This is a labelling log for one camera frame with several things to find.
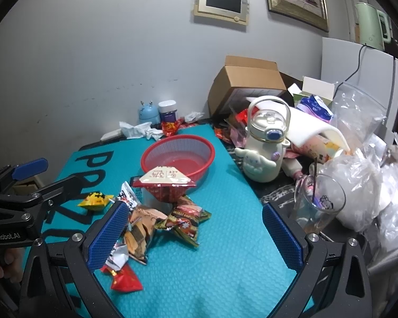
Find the green and brown snack package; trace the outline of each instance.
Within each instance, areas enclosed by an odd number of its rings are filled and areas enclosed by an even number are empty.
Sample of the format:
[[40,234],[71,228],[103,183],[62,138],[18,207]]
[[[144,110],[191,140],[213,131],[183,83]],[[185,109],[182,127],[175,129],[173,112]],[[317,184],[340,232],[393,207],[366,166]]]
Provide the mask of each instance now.
[[211,213],[203,210],[193,203],[186,195],[180,197],[168,218],[155,224],[156,229],[173,231],[180,238],[186,240],[195,247],[197,242],[199,222],[208,220]]
[[159,210],[137,206],[130,218],[131,230],[124,234],[131,258],[141,264],[147,264],[146,251],[155,233],[155,223],[166,218],[167,216]]

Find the human hand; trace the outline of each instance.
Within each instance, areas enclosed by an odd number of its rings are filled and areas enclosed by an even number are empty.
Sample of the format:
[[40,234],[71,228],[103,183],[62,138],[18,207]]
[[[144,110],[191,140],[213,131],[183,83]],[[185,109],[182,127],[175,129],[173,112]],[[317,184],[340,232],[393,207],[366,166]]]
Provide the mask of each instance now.
[[11,283],[22,281],[22,256],[24,248],[9,248],[5,251],[4,267],[0,266],[0,279],[10,279]]

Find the basket rim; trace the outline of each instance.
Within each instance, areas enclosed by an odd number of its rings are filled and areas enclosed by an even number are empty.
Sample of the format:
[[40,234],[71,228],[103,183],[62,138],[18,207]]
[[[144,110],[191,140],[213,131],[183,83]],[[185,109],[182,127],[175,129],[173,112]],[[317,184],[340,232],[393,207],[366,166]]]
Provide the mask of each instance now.
[[165,139],[159,140],[157,142],[155,142],[154,144],[152,144],[151,146],[149,146],[146,151],[144,151],[142,158],[140,160],[140,166],[143,170],[143,172],[147,173],[149,172],[151,169],[147,169],[146,167],[146,163],[145,160],[147,158],[147,156],[149,155],[149,153],[151,151],[153,151],[153,149],[155,149],[156,147],[158,147],[159,145],[169,142],[171,140],[175,140],[175,139],[193,139],[196,141],[200,141],[204,144],[206,144],[211,152],[210,157],[208,159],[208,161],[205,163],[205,165],[203,165],[201,168],[199,168],[198,170],[196,170],[195,172],[192,173],[184,173],[184,175],[186,175],[187,177],[189,177],[190,179],[198,174],[200,174],[202,171],[206,170],[214,161],[215,158],[215,149],[214,146],[207,140],[204,139],[201,136],[197,136],[197,135],[175,135],[175,136],[170,136],[170,137],[166,137]]

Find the power cord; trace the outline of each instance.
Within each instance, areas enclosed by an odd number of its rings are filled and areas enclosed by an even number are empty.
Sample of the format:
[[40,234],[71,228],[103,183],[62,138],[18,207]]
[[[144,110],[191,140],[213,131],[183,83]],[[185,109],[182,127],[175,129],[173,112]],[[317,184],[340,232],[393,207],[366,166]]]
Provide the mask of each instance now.
[[333,97],[336,95],[339,86],[340,86],[341,84],[343,84],[345,81],[348,81],[348,80],[349,80],[355,73],[357,73],[357,71],[359,70],[360,65],[361,65],[361,62],[360,62],[360,60],[361,60],[361,51],[362,51],[366,46],[369,47],[369,48],[371,48],[371,46],[368,46],[367,44],[363,44],[363,46],[360,48],[360,51],[358,52],[358,67],[357,67],[356,71],[355,71],[354,73],[352,73],[350,76],[348,76],[345,80],[343,80],[339,85],[337,85],[336,89],[334,90]]

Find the screw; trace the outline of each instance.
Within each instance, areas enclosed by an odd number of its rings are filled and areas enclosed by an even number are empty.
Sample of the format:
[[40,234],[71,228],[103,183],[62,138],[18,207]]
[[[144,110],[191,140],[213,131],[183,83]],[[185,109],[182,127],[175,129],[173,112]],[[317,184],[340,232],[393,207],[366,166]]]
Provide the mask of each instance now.
[[34,246],[40,246],[43,243],[43,239],[37,238],[34,240]]
[[315,233],[310,233],[308,234],[308,239],[312,242],[318,242],[318,240],[320,239],[318,235],[316,235]]
[[357,246],[358,245],[357,239],[354,239],[354,238],[349,238],[348,242],[349,242],[349,245],[351,245],[351,246]]
[[72,240],[73,240],[74,242],[79,242],[81,239],[83,239],[83,235],[82,235],[81,233],[75,233],[75,234],[72,236]]

